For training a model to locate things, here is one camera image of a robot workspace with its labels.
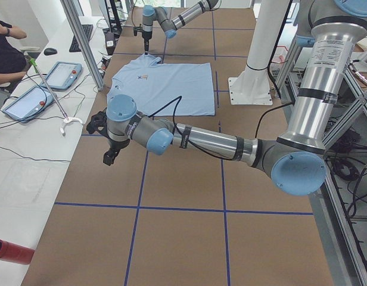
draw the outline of black keyboard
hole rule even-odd
[[[92,30],[94,29],[94,25],[92,25],[92,24],[83,24],[82,28],[83,28],[84,34],[86,34],[87,40],[89,42],[89,39],[91,38]],[[72,43],[71,43],[69,51],[70,52],[80,52],[81,51],[75,36],[72,39]]]

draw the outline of red cylinder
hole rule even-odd
[[[31,248],[0,240],[0,260],[28,265],[33,255]]]

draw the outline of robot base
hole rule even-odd
[[[270,95],[270,87],[268,80],[264,83],[264,89],[267,92],[263,94],[257,94],[257,92],[248,91],[235,91],[232,85],[237,81],[238,77],[229,77],[229,90],[230,90],[230,102],[232,105],[272,105],[272,99]]]

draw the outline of blue cloth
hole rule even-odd
[[[160,57],[142,55],[123,66],[112,78],[107,98],[116,94],[132,97],[147,115],[182,96],[178,116],[214,115],[212,70],[206,64],[159,64]],[[158,116],[173,115],[175,102]]]

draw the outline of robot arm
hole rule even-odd
[[[276,141],[247,140],[164,119],[152,120],[138,112],[127,95],[109,98],[103,121],[95,120],[94,116],[89,132],[106,131],[113,160],[130,139],[158,155],[170,144],[181,148],[195,146],[213,156],[244,161],[262,170],[289,194],[316,191],[326,175],[321,158],[325,151],[322,136],[354,45],[367,34],[367,5],[357,6],[358,0],[303,0],[306,1],[312,5],[299,25],[308,25],[315,44],[288,129]],[[360,14],[358,7],[365,10]]]
[[[144,39],[145,54],[148,54],[149,40],[153,35],[154,21],[158,21],[166,37],[171,39],[177,34],[179,28],[184,27],[184,25],[206,11],[211,11],[217,3],[218,0],[201,0],[191,8],[185,10],[182,14],[179,14],[173,20],[169,20],[164,7],[154,8],[150,5],[146,5],[142,12],[142,27],[135,27],[134,34],[136,36],[137,32],[141,32],[142,38]]]

